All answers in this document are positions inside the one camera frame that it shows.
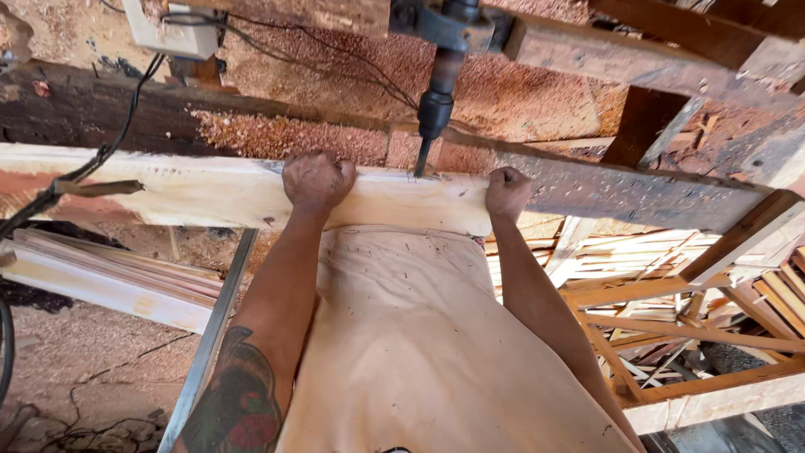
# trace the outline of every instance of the fist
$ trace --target fist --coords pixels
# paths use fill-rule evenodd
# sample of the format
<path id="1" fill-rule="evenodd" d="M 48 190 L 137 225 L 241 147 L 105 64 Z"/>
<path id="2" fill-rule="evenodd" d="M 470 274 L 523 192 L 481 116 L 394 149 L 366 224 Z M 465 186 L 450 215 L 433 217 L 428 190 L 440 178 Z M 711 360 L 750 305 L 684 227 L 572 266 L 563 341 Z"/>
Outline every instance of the fist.
<path id="1" fill-rule="evenodd" d="M 333 163 L 329 152 L 291 156 L 283 169 L 285 194 L 294 207 L 329 212 L 355 185 L 355 165 Z"/>
<path id="2" fill-rule="evenodd" d="M 489 174 L 486 190 L 489 217 L 517 222 L 532 193 L 531 179 L 514 168 L 498 168 Z"/>

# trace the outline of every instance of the metal rail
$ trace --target metal rail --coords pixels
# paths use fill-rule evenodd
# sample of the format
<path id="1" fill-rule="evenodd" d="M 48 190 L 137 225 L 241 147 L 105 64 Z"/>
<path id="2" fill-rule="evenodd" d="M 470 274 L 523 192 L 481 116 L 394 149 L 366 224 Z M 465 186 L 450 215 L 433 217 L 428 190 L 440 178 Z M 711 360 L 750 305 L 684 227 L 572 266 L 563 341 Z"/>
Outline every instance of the metal rail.
<path id="1" fill-rule="evenodd" d="M 209 374 L 213 370 L 218 350 L 221 348 L 221 340 L 224 337 L 224 330 L 229 320 L 229 313 L 237 298 L 237 290 L 241 286 L 243 273 L 246 270 L 246 263 L 249 261 L 254 241 L 257 239 L 258 230 L 247 228 L 243 231 L 241 242 L 237 246 L 232 264 L 229 266 L 229 273 L 226 275 L 221 293 L 215 302 L 213 312 L 207 321 L 207 327 L 201 336 L 199 348 L 196 350 L 196 357 L 190 365 L 188 377 L 184 380 L 182 391 L 179 393 L 179 400 L 173 408 L 171 421 L 165 428 L 165 435 L 162 443 L 159 444 L 158 453 L 169 453 L 179 437 L 179 433 L 184 428 L 184 423 L 188 420 L 190 412 L 196 406 L 204 388 L 207 385 Z"/>

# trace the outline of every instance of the dirty apron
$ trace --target dirty apron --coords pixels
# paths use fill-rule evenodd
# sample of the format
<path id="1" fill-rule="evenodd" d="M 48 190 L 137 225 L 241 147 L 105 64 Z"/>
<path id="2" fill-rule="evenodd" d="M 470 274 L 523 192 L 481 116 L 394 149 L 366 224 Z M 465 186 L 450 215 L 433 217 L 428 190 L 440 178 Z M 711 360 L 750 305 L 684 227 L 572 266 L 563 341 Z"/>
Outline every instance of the dirty apron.
<path id="1" fill-rule="evenodd" d="M 495 301 L 474 240 L 342 227 L 324 233 L 317 280 L 276 451 L 634 451 L 556 353 Z"/>

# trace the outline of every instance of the white electrical box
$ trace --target white electrical box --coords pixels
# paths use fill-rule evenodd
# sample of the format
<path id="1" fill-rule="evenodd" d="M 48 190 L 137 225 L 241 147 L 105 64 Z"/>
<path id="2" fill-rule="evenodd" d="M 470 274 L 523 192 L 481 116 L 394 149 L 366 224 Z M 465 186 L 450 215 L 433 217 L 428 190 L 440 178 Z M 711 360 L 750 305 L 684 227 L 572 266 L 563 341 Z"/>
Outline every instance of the white electrical box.
<path id="1" fill-rule="evenodd" d="M 218 49 L 218 29 L 213 26 L 189 27 L 187 25 L 168 25 L 154 23 L 142 10 L 140 0 L 122 0 L 129 19 L 131 34 L 137 45 L 155 52 L 183 56 L 195 60 L 207 60 Z M 187 6 L 170 3 L 171 13 L 197 13 L 213 17 L 212 8 Z M 202 19 L 179 17 L 177 21 L 200 22 Z"/>

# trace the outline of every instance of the tattoo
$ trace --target tattoo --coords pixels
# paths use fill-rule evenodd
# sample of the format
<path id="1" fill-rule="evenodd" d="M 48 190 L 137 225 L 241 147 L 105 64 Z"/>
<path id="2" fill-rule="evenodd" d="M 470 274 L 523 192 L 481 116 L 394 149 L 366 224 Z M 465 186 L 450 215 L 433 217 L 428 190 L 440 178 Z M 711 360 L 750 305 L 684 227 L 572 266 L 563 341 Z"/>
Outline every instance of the tattoo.
<path id="1" fill-rule="evenodd" d="M 226 332 L 213 378 L 182 430 L 188 451 L 274 451 L 282 413 L 268 360 L 244 343 L 252 333 L 242 326 Z"/>

